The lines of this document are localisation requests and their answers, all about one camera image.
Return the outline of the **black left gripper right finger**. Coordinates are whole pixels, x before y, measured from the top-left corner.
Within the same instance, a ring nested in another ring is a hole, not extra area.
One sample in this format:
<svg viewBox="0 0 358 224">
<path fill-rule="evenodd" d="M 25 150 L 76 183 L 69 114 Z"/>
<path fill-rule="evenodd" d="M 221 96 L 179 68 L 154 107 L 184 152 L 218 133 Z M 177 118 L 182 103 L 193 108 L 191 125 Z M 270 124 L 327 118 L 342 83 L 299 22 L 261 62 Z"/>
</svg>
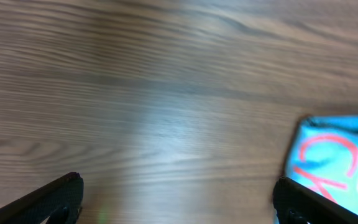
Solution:
<svg viewBox="0 0 358 224">
<path fill-rule="evenodd" d="M 273 188 L 273 207 L 279 224 L 358 224 L 358 215 L 281 177 Z"/>
</svg>

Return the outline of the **light blue printed t-shirt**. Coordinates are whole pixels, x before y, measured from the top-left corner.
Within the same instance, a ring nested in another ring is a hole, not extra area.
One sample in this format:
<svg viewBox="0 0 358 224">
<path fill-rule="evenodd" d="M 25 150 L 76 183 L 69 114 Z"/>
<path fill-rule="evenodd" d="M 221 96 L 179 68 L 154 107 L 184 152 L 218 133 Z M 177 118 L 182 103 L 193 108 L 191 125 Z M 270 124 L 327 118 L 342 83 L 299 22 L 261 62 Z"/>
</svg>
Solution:
<svg viewBox="0 0 358 224">
<path fill-rule="evenodd" d="M 301 119 L 283 174 L 358 215 L 358 114 Z"/>
</svg>

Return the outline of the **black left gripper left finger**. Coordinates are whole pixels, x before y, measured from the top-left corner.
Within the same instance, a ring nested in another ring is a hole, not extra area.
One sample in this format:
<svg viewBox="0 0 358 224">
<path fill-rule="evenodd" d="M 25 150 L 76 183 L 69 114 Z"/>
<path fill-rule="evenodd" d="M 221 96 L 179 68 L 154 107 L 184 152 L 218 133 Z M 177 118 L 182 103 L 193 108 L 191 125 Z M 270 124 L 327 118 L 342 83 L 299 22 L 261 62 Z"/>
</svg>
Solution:
<svg viewBox="0 0 358 224">
<path fill-rule="evenodd" d="M 0 208 L 0 224 L 75 224 L 81 212 L 84 182 L 69 172 Z"/>
</svg>

